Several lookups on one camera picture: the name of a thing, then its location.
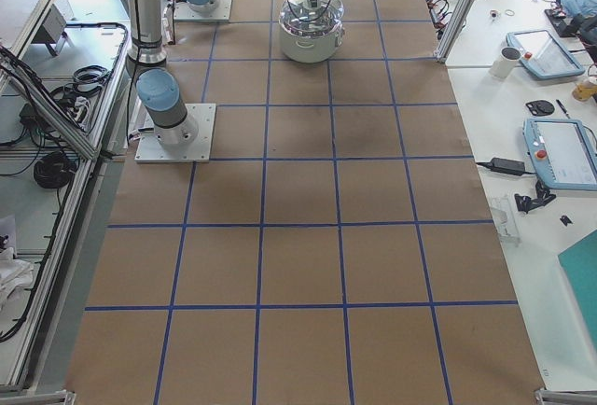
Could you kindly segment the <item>glass pot lid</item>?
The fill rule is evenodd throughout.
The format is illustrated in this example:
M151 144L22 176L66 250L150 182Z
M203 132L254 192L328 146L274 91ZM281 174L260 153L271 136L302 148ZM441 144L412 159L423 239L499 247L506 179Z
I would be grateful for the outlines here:
M341 0L318 0L311 7L309 0L285 0L279 23L282 28L300 37L329 35L341 26L344 4Z

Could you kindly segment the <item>light green cooking pot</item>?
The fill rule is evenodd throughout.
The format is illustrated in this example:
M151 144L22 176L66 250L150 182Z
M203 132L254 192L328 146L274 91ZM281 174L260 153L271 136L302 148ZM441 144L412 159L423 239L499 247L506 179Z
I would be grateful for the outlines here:
M341 0L285 0L279 15L282 53L295 62L319 63L329 59L344 36Z

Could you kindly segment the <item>white mug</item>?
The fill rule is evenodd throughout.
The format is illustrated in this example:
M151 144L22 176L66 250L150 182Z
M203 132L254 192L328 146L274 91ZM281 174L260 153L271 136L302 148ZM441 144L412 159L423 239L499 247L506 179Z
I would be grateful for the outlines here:
M514 47L503 47L489 69L492 77L505 79L516 67L521 58L521 51Z

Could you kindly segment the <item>blue teach pendant far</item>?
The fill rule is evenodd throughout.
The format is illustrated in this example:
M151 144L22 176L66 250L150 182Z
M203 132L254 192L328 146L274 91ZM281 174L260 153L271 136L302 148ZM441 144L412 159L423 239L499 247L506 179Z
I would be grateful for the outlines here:
M521 65L538 79L577 77L585 69L563 42L546 29L510 32L506 42L521 52Z

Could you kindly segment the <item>blue teach pendant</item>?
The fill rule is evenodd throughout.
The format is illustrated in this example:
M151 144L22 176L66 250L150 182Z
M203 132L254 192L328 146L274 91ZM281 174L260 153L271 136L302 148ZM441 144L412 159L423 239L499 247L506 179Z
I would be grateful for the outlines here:
M580 120L530 118L522 134L539 180L549 189L596 190L596 155Z
M585 69L563 42L546 29L510 32L506 42L521 52L521 65L538 79L577 77Z

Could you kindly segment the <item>black computer mouse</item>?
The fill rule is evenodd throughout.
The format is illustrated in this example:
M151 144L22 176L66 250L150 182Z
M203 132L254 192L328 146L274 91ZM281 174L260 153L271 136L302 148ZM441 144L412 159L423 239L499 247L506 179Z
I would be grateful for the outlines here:
M529 112L535 117L545 117L554 113L553 103L547 100L534 100L525 104Z

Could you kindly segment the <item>black power adapter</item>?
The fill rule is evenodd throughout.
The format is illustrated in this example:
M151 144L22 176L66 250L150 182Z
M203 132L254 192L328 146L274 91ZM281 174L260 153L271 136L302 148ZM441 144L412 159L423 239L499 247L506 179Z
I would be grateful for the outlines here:
M493 157L489 161L477 162L477 166L486 168L491 172L506 175L523 176L534 174L534 172L529 172L526 170L523 161L515 161L511 159L503 159L497 157Z

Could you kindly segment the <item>blue teach pendant near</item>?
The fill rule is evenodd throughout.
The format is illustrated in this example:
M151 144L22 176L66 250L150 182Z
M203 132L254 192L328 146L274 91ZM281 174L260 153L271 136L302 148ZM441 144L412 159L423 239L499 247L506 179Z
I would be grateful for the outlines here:
M530 118L522 134L539 180L549 189L596 190L596 155L580 120Z

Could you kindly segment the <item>teal board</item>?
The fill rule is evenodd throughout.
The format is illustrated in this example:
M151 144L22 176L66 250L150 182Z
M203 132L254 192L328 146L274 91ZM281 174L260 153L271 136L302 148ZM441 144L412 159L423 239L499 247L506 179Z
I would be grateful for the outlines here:
M590 338L596 342L596 231L558 256Z

